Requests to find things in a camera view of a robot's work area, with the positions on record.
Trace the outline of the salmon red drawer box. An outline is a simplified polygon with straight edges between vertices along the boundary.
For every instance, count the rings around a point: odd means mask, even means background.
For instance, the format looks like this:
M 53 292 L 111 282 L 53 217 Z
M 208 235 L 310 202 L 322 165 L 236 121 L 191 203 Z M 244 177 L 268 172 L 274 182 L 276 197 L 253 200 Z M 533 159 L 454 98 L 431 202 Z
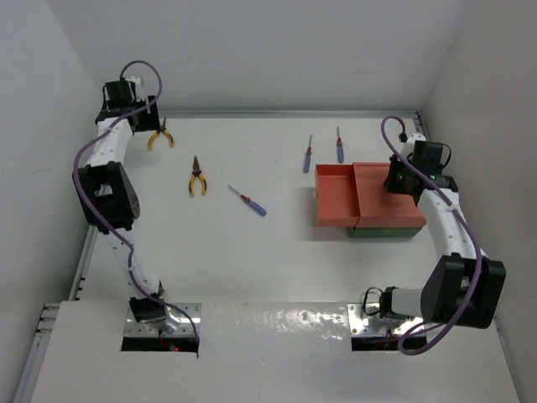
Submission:
M 411 196 L 388 192 L 388 163 L 317 165 L 317 223 L 340 228 L 418 228 L 425 218 Z

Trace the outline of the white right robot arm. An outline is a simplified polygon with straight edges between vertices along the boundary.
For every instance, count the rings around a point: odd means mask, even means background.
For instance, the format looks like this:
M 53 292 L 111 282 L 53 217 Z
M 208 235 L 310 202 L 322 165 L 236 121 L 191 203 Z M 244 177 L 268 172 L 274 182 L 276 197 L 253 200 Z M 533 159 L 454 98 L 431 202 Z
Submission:
M 404 141 L 401 156 L 392 155 L 384 188 L 412 196 L 425 217 L 439 261 L 421 289 L 388 287 L 379 298 L 379 316 L 392 320 L 420 317 L 427 323 L 446 324 L 456 313 L 472 280 L 477 286 L 457 320 L 463 327 L 490 326 L 506 269 L 502 262 L 477 252 L 461 225 L 458 186 L 443 175 L 445 144 L 429 142 L 421 134 Z

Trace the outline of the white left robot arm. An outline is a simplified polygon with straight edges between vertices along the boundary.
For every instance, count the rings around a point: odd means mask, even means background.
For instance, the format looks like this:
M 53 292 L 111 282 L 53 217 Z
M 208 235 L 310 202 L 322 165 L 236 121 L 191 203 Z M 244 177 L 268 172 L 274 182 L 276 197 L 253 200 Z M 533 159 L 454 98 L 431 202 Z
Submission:
M 158 276 L 140 266 L 133 252 L 141 206 L 123 162 L 136 133 L 151 131 L 156 139 L 166 133 L 165 121 L 159 118 L 155 97 L 143 93 L 139 76 L 105 83 L 102 96 L 96 118 L 100 139 L 88 161 L 76 167 L 79 199 L 86 220 L 105 236 L 117 256 L 130 290 L 134 320 L 161 331 L 171 322 L 169 310 Z

